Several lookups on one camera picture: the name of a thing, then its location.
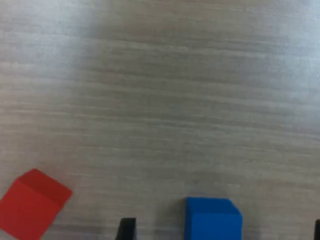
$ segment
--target wooden table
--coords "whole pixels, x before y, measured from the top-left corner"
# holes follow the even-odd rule
[[[186,196],[310,240],[319,90],[318,0],[0,0],[0,195],[32,168],[74,190],[44,240],[182,240]]]

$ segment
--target table surface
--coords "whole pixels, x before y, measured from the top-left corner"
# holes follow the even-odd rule
[[[182,240],[186,196],[245,240],[320,218],[318,0],[0,0],[0,196],[74,190],[44,240]],[[9,239],[0,233],[0,239]]]

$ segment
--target red block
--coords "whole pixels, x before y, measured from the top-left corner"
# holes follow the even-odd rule
[[[33,169],[17,178],[0,201],[0,229],[19,240],[39,240],[72,191]]]

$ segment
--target block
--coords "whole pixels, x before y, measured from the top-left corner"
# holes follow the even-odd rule
[[[39,240],[72,191],[33,169],[17,178],[0,201],[0,229],[19,240]]]
[[[229,199],[187,197],[184,240],[241,240],[242,222]]]
[[[320,219],[315,221],[314,240],[320,240]]]
[[[136,240],[136,219],[122,218],[115,240]]]

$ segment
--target blue cube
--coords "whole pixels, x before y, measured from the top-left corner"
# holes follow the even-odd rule
[[[229,199],[187,197],[184,240],[241,240],[242,222]]]

